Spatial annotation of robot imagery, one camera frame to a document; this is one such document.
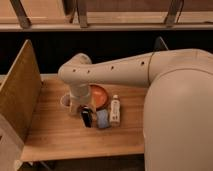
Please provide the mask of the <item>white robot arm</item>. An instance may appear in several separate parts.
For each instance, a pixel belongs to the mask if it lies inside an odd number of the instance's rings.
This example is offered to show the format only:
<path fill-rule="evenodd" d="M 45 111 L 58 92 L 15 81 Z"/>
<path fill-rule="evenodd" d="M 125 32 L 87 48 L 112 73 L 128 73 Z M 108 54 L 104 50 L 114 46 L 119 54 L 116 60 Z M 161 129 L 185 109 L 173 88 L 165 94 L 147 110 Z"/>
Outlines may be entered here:
<path fill-rule="evenodd" d="M 167 50 L 98 64 L 80 53 L 58 76 L 74 106 L 88 102 L 91 83 L 146 87 L 145 171 L 213 171 L 213 53 Z"/>

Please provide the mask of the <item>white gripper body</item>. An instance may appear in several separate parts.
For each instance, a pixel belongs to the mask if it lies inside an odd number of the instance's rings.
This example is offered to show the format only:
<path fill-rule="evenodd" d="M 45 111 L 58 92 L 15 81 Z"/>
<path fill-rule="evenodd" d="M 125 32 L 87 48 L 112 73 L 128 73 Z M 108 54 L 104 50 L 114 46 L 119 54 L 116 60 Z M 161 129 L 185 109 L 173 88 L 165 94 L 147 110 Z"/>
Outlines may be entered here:
<path fill-rule="evenodd" d="M 70 114 L 77 115 L 81 106 L 91 102 L 91 89 L 89 84 L 70 85 Z"/>

